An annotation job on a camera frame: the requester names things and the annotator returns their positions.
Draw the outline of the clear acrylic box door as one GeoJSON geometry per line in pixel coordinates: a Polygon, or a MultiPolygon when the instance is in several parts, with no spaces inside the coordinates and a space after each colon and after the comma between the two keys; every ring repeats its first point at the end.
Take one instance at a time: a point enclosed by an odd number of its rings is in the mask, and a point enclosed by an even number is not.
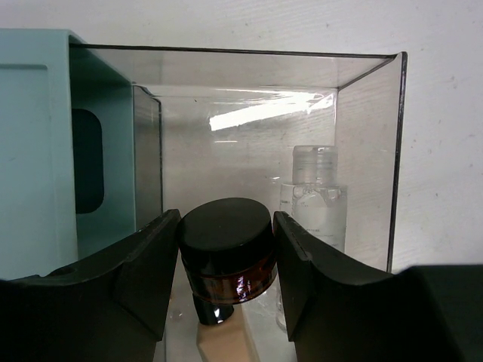
{"type": "Polygon", "coordinates": [[[334,146],[343,250],[392,268],[408,55],[74,45],[78,254],[163,211],[291,210],[296,146],[334,146]]]}

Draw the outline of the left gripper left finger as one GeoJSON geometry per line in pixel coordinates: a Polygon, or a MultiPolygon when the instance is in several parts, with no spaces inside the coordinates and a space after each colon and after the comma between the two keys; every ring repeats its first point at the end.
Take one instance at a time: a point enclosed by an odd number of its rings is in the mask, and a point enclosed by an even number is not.
{"type": "Polygon", "coordinates": [[[3,361],[151,361],[164,335],[180,213],[49,275],[1,283],[3,361]]]}

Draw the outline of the clear bottle blue label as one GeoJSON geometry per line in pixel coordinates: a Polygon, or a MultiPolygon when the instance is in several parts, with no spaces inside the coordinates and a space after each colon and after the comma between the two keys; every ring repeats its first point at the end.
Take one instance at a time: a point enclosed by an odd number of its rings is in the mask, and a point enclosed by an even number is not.
{"type": "Polygon", "coordinates": [[[280,210],[317,239],[343,252],[347,187],[337,182],[335,146],[295,146],[292,181],[281,185],[280,210]]]}

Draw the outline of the beige foundation bottle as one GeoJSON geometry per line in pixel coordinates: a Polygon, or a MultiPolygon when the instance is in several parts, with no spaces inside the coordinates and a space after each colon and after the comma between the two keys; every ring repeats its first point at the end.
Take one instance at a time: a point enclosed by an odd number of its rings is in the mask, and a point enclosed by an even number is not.
{"type": "Polygon", "coordinates": [[[196,345],[205,362],[260,361],[240,305],[215,305],[193,296],[198,316],[196,345]]]}

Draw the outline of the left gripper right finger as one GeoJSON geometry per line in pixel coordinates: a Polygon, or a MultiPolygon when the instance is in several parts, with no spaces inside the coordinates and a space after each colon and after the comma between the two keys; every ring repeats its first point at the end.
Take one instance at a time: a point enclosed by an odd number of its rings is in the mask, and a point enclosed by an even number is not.
{"type": "Polygon", "coordinates": [[[480,361],[482,267],[365,265],[274,215],[288,338],[299,361],[480,361]]]}

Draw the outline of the teal makeup organizer box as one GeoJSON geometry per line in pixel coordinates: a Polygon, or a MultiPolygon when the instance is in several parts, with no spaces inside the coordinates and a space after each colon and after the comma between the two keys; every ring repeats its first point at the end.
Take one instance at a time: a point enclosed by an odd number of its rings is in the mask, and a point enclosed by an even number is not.
{"type": "Polygon", "coordinates": [[[1,277],[47,275],[162,211],[161,105],[130,52],[1,31],[1,277]]]}

